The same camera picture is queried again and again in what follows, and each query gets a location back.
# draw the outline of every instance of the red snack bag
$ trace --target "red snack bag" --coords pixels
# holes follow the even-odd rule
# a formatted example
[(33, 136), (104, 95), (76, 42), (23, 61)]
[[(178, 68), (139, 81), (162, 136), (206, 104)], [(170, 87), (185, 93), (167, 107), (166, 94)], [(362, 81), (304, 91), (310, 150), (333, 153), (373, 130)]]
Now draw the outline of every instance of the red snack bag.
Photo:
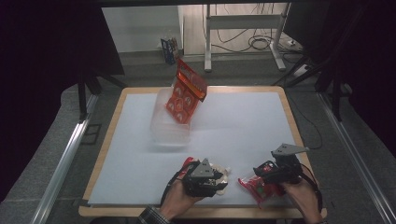
[(239, 184), (247, 189), (251, 196), (256, 200), (259, 207), (265, 200), (274, 196), (282, 196), (284, 194), (282, 188), (276, 184), (264, 184), (260, 176), (238, 178)]
[(203, 102), (207, 94), (207, 84), (181, 59), (177, 61), (176, 83), (166, 109), (177, 123), (186, 124), (199, 101)]

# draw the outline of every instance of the clear plastic container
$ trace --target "clear plastic container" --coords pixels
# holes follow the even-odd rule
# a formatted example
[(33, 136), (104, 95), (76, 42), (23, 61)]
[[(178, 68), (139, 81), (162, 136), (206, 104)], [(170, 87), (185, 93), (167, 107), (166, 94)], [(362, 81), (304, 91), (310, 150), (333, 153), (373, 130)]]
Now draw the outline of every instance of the clear plastic container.
[(165, 105), (172, 95), (173, 88), (163, 88), (157, 94), (152, 113), (150, 130), (154, 142), (161, 146), (182, 147), (190, 142), (191, 123), (175, 122)]

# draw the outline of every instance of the gray floor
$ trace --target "gray floor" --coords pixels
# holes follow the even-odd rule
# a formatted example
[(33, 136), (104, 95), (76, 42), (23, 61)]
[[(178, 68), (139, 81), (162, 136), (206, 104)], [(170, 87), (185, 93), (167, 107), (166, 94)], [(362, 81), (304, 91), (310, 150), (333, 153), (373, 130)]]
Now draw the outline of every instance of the gray floor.
[[(125, 53), (120, 57), (126, 76), (115, 77), (131, 87), (169, 86), (176, 72), (174, 65), (163, 63), (161, 54)], [(284, 74), (277, 71), (269, 53), (226, 57), (217, 55), (210, 74), (204, 73), (203, 57), (184, 59), (195, 71), (203, 74), (210, 85), (271, 85)], [(328, 220), (330, 223), (383, 223), (314, 92), (315, 79), (312, 77), (286, 91), (305, 145), (317, 147), (308, 153), (308, 157), (321, 185), (329, 213)], [(47, 223), (91, 221), (90, 217), (78, 214), (78, 206), (121, 92), (118, 87), (102, 79), (100, 81), (103, 92), (99, 96), (91, 124), (102, 125), (101, 131), (92, 145), (89, 145), (92, 137), (84, 136), (82, 142), (86, 144), (78, 148)], [(396, 204), (396, 181), (391, 176), (396, 168), (396, 160), (360, 120), (347, 98), (343, 98), (341, 103), (343, 123), (351, 138), (390, 203)], [(47, 136), (14, 188), (0, 204), (0, 223), (20, 224), (32, 219), (77, 122), (78, 94), (74, 86), (64, 91), (62, 107)]]

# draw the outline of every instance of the black cable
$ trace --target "black cable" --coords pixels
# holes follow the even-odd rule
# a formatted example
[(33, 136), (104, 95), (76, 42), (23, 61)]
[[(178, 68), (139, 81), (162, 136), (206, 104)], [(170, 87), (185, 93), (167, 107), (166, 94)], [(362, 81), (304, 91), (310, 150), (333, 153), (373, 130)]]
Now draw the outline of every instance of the black cable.
[[(328, 35), (326, 35), (324, 40), (320, 41), (316, 46), (312, 47), (311, 49), (304, 49), (304, 51), (298, 50), (298, 52), (301, 52), (304, 56), (295, 65), (300, 65), (300, 63), (303, 63), (303, 61), (301, 61), (301, 60), (307, 60), (308, 59), (307, 57), (312, 55), (312, 52), (315, 52), (316, 50), (322, 49), (323, 52), (326, 52), (327, 50), (329, 50), (329, 48), (332, 48), (332, 42), (334, 41), (334, 39), (337, 36), (339, 36), (339, 33), (342, 32), (343, 28), (345, 28), (346, 23), (347, 23), (347, 18), (348, 18), (348, 15), (345, 15), (342, 19), (340, 19), (340, 22), (336, 25), (336, 27), (334, 27), (330, 31), (330, 33)], [(282, 50), (285, 49), (285, 47), (282, 45), (279, 45), (278, 47)], [(326, 64), (330, 60), (330, 58), (331, 58), (331, 55), (327, 58), (327, 60), (324, 60), (323, 62), (319, 63), (319, 65), (316, 65), (316, 66), (319, 67), (321, 65)], [(284, 84), (285, 84), (286, 78), (289, 77), (290, 75), (294, 74), (295, 70), (297, 70), (297, 67), (293, 66), (293, 68), (290, 69), (286, 75), (281, 77), (278, 81), (276, 81), (272, 85), (275, 86), (281, 80), (284, 80)]]
[(179, 171), (177, 171), (175, 173), (175, 175), (169, 180), (168, 184), (166, 185), (165, 190), (163, 191), (163, 196), (161, 197), (161, 203), (160, 206), (163, 205), (163, 202), (165, 201), (166, 198), (166, 194), (168, 194), (169, 189), (172, 187), (173, 183), (175, 183), (175, 181), (178, 178), (178, 176), (180, 175), (181, 172), (183, 172), (185, 169), (187, 169), (187, 167), (189, 167), (190, 165), (194, 165), (195, 163), (197, 163), (198, 161), (191, 161), (189, 163), (187, 163), (186, 165), (184, 165), (183, 167), (180, 168)]
[(262, 13), (264, 12), (265, 3), (262, 3)]
[(314, 175), (312, 174), (311, 170), (304, 164), (299, 163), (300, 165), (302, 165), (308, 172), (309, 174), (312, 176), (311, 177), (307, 176), (306, 174), (304, 174), (303, 171), (297, 171), (293, 166), (290, 166), (289, 164), (286, 164), (284, 162), (281, 163), (284, 166), (289, 167), (289, 169), (297, 176), (300, 176), (302, 179), (306, 180), (306, 182), (308, 182), (309, 185), (311, 185), (312, 189), (314, 190), (315, 194), (317, 195), (318, 198), (318, 210), (319, 212), (321, 212), (322, 208), (323, 208), (323, 197), (322, 194), (319, 190), (318, 187), (318, 182), (315, 179)]
[(270, 6), (268, 6), (267, 14), (270, 14)]
[(277, 85), (277, 83), (279, 83), (280, 81), (284, 80), (283, 81), (283, 86), (280, 85), (280, 87), (284, 87), (285, 84), (286, 84), (286, 79), (288, 78), (288, 76), (291, 76), (295, 71), (297, 71), (298, 66), (300, 64), (304, 63), (307, 60), (307, 58), (308, 57), (303, 54), (303, 57), (301, 59), (299, 59), (299, 61), (289, 70), (289, 72), (286, 73), (285, 75), (283, 75), (280, 79), (278, 79), (276, 82), (274, 82), (271, 86), (275, 86), (275, 85)]
[(272, 10), (271, 10), (271, 15), (274, 14), (274, 4), (275, 4), (275, 3), (273, 3), (273, 8), (272, 8)]
[(303, 112), (301, 112), (301, 110), (299, 109), (299, 107), (297, 106), (297, 104), (295, 103), (295, 101), (293, 100), (293, 98), (291, 97), (291, 95), (290, 94), (287, 94), (288, 96), (289, 96), (289, 99), (293, 102), (293, 104), (295, 105), (295, 108), (297, 109), (297, 111), (301, 114), (301, 116), (303, 116), (303, 118), (306, 120), (306, 121), (308, 121), (314, 128), (315, 128), (315, 130), (317, 131), (317, 133), (318, 133), (318, 136), (319, 136), (319, 145), (317, 146), (317, 147), (308, 147), (308, 148), (310, 148), (310, 149), (320, 149), (321, 147), (323, 147), (323, 137), (322, 137), (322, 135), (321, 135), (321, 133), (320, 133), (320, 131), (319, 131), (319, 129), (318, 129), (318, 126), (314, 123), (314, 122), (312, 122), (310, 119), (308, 119), (304, 114), (303, 114)]
[[(256, 8), (259, 8), (259, 6), (260, 6), (260, 4), (257, 4), (257, 5), (252, 9), (252, 11), (250, 12), (250, 14), (253, 13), (253, 11), (254, 11)], [(202, 5), (202, 28), (203, 28), (203, 32), (204, 32), (204, 37), (205, 37), (205, 39), (206, 39), (205, 25), (204, 25), (204, 5)], [(238, 36), (240, 36), (242, 33), (246, 32), (247, 30), (249, 30), (249, 29), (246, 29), (246, 30), (242, 31), (240, 34), (238, 34), (238, 35), (234, 36), (233, 38), (231, 38), (231, 39), (229, 39), (229, 40), (226, 40), (226, 41), (223, 41), (223, 40), (221, 39), (221, 37), (219, 36), (219, 30), (218, 30), (218, 37), (219, 37), (220, 42), (222, 42), (222, 43), (227, 43), (227, 42), (230, 42), (230, 41), (236, 39)], [(262, 38), (257, 38), (257, 37), (259, 37), (260, 35), (255, 35), (256, 32), (257, 32), (257, 29), (255, 29), (255, 31), (254, 31), (254, 33), (253, 33), (253, 36), (247, 41), (249, 47), (246, 48), (246, 49), (232, 50), (232, 49), (227, 49), (227, 48), (224, 48), (223, 46), (214, 45), (214, 44), (211, 44), (211, 46), (212, 46), (212, 47), (216, 47), (216, 48), (220, 48), (220, 49), (225, 49), (225, 50), (227, 50), (227, 51), (234, 52), (234, 53), (241, 53), (241, 52), (247, 51), (247, 50), (252, 49), (252, 48), (254, 48), (255, 50), (265, 50), (265, 49), (267, 49), (267, 48), (269, 47), (269, 44), (270, 44), (270, 43), (268, 42), (268, 39), (267, 39), (268, 36), (263, 36)], [(258, 43), (258, 42), (265, 42), (265, 43), (266, 43), (266, 46), (265, 46), (265, 47), (262, 47), (262, 48), (256, 47), (255, 44)]]
[(224, 10), (228, 13), (228, 14), (230, 14), (230, 12), (227, 10), (227, 8), (225, 7), (225, 4), (224, 4)]

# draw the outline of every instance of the table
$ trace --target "table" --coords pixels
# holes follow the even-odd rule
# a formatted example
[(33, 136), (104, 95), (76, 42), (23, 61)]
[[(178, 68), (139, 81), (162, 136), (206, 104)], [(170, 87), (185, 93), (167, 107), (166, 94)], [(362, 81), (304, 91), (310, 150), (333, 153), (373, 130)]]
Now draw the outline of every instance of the table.
[(208, 35), (205, 42), (205, 71), (212, 71), (212, 53), (210, 43), (211, 30), (225, 29), (276, 29), (274, 41), (271, 40), (270, 49), (273, 53), (279, 71), (286, 71), (286, 65), (277, 48), (279, 39), (283, 31), (283, 26), (288, 15), (290, 3), (287, 3), (279, 15), (227, 15), (211, 16), (210, 5), (206, 5), (206, 30)]
[[(83, 196), (84, 201), (88, 201), (92, 194), (92, 189), (98, 179), (98, 176), (103, 168), (106, 154), (109, 150), (111, 140), (113, 138), (117, 123), (120, 118), (120, 114), (123, 108), (123, 103), (128, 94), (137, 93), (156, 93), (161, 88), (126, 88), (123, 90), (119, 102), (117, 104), (116, 110), (110, 122), (109, 128), (106, 133), (104, 143), (102, 144), (101, 151), (99, 153), (98, 159), (92, 171), (92, 176), (86, 188)], [(302, 146), (303, 142), (301, 136), (298, 132), (295, 120), (291, 114), (290, 106), (286, 98), (285, 92), (280, 87), (209, 87), (209, 94), (211, 92), (277, 92), (284, 108), (292, 137), (297, 146)], [(306, 153), (300, 154), (301, 162), (309, 167), (309, 159)], [(81, 205), (78, 209), (79, 213), (84, 217), (137, 217), (145, 209), (142, 206), (110, 206), (110, 205)], [(327, 210), (322, 210), (322, 215), (327, 216)], [(292, 207), (265, 207), (259, 209), (257, 206), (246, 206), (246, 207), (193, 207), (190, 209), (183, 217), (188, 218), (297, 218), (301, 217), (300, 212)]]

